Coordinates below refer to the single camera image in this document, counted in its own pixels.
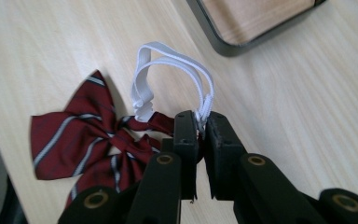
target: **white stripe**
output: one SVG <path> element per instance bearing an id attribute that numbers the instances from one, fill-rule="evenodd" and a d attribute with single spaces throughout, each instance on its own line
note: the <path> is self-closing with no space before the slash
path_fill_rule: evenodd
<path id="1" fill-rule="evenodd" d="M 123 120 L 123 123 L 129 121 L 130 118 L 131 118 L 131 116 L 126 116 L 126 117 L 124 117 L 124 118 L 122 119 L 122 120 Z"/>
<path id="2" fill-rule="evenodd" d="M 71 189 L 72 201 L 75 199 L 76 196 L 77 196 L 77 187 L 76 187 L 76 185 L 74 185 L 74 187 Z"/>
<path id="3" fill-rule="evenodd" d="M 40 161 L 42 161 L 42 159 L 46 156 L 46 154 L 48 154 L 48 152 L 51 150 L 51 148 L 57 143 L 57 140 L 60 138 L 63 130 L 66 128 L 66 126 L 68 125 L 68 123 L 72 120 L 75 119 L 76 116 L 71 116 L 66 118 L 60 128 L 58 128 L 57 132 L 54 134 L 54 136 L 51 138 L 51 140 L 48 142 L 47 145 L 45 145 L 45 147 L 39 152 L 39 154 L 37 154 L 36 158 L 34 158 L 34 167 L 36 167 Z"/>
<path id="4" fill-rule="evenodd" d="M 96 78 L 96 77 L 88 77 L 87 80 L 95 82 L 97 84 L 100 84 L 101 86 L 104 86 L 103 82 L 100 79 Z"/>
<path id="5" fill-rule="evenodd" d="M 50 141 L 48 141 L 48 143 L 45 145 L 45 147 L 43 147 L 43 149 L 39 152 L 39 154 L 37 154 L 37 156 L 34 158 L 34 167 L 36 167 L 39 162 L 42 161 L 42 159 L 48 154 L 48 152 L 51 150 L 51 148 L 57 143 L 58 139 L 60 138 L 60 136 L 62 135 L 63 130 L 66 128 L 66 126 L 68 126 L 69 122 L 71 122 L 72 119 L 99 119 L 101 120 L 101 117 L 99 116 L 95 116 L 92 114 L 83 114 L 80 116 L 71 116 L 66 118 L 61 126 L 58 128 L 57 132 L 54 134 L 54 136 L 50 139 Z"/>
<path id="6" fill-rule="evenodd" d="M 89 144 L 89 147 L 87 148 L 87 152 L 86 155 L 83 157 L 83 159 L 81 160 L 81 162 L 78 164 L 78 166 L 76 167 L 74 173 L 72 174 L 72 176 L 75 175 L 80 175 L 84 169 L 84 166 L 86 165 L 87 160 L 89 159 L 90 155 L 91 155 L 91 151 L 94 148 L 95 144 L 97 144 L 99 141 L 103 140 L 101 137 L 97 137 L 94 141 L 92 141 L 91 144 Z"/>
<path id="7" fill-rule="evenodd" d="M 98 119 L 98 120 L 103 120 L 100 116 L 96 116 L 93 114 L 83 114 L 79 116 L 80 119 Z"/>
<path id="8" fill-rule="evenodd" d="M 134 157 L 132 154 L 130 154 L 130 152 L 127 152 L 127 155 L 128 155 L 131 159 L 135 159 L 135 157 Z"/>
<path id="9" fill-rule="evenodd" d="M 152 151 L 159 153 L 160 151 L 156 149 L 155 147 L 152 147 Z"/>
<path id="10" fill-rule="evenodd" d="M 110 166 L 112 167 L 113 176 L 115 177 L 115 185 L 117 193 L 120 193 L 120 188 L 118 187 L 118 182 L 120 181 L 120 172 L 117 169 L 117 156 L 113 156 L 110 161 Z"/>

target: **red striped bow tie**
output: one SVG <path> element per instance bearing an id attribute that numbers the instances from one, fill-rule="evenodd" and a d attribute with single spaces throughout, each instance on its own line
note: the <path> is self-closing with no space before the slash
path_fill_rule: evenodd
<path id="1" fill-rule="evenodd" d="M 38 179 L 83 174 L 67 205 L 81 191 L 105 186 L 121 192 L 142 178 L 158 140 L 145 134 L 135 141 L 124 129 L 172 135 L 173 119 L 156 112 L 142 123 L 128 116 L 117 120 L 112 97 L 99 71 L 89 76 L 62 112 L 32 117 L 31 149 Z M 116 147 L 120 153 L 109 153 Z"/>

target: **light wood surface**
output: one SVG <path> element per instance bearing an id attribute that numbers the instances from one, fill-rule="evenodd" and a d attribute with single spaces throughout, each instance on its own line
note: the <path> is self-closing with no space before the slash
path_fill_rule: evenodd
<path id="1" fill-rule="evenodd" d="M 304 10 L 315 0 L 205 0 L 202 1 L 220 37 L 244 44 Z"/>
<path id="2" fill-rule="evenodd" d="M 76 181 L 34 178 L 30 117 L 62 110 L 95 69 L 110 80 L 118 114 L 132 114 L 137 49 L 155 40 L 210 69 L 213 110 L 299 190 L 358 193 L 358 1 L 329 0 L 284 33 L 225 58 L 186 1 L 0 0 L 0 152 L 30 223 L 55 223 Z M 152 67 L 148 80 L 157 111 L 174 116 L 197 106 L 180 71 Z M 203 163 L 198 192 L 195 203 L 183 201 L 182 223 L 236 223 L 232 203 L 210 200 Z"/>

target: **bow tie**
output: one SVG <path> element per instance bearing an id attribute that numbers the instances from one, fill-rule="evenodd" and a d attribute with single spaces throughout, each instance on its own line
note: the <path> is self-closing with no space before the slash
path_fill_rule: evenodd
<path id="1" fill-rule="evenodd" d="M 173 135 L 173 119 L 155 112 L 148 122 L 134 116 L 117 120 L 115 106 L 99 71 L 87 77 L 62 112 L 32 117 L 31 150 L 36 177 L 42 180 L 83 174 L 71 189 L 78 193 L 105 186 L 121 192 L 142 179 L 148 160 L 159 152 L 158 140 L 128 131 Z M 119 153 L 110 153 L 112 147 Z"/>

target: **brass screw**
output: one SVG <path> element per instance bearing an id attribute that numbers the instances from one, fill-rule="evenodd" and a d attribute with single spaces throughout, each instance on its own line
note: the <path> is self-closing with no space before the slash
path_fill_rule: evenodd
<path id="1" fill-rule="evenodd" d="M 333 195 L 333 202 L 335 202 L 347 211 L 353 213 L 358 212 L 358 202 L 351 197 L 348 197 L 343 194 L 335 194 Z"/>
<path id="2" fill-rule="evenodd" d="M 258 156 L 251 156 L 248 158 L 248 162 L 250 162 L 253 165 L 262 166 L 266 164 L 266 161 Z"/>
<path id="3" fill-rule="evenodd" d="M 170 164 L 171 162 L 173 162 L 173 157 L 169 155 L 162 155 L 157 157 L 157 162 L 161 165 Z"/>
<path id="4" fill-rule="evenodd" d="M 94 209 L 101 207 L 104 203 L 107 202 L 109 199 L 109 196 L 104 191 L 98 191 L 90 194 L 87 196 L 87 198 L 84 200 L 84 206 L 89 209 Z"/>

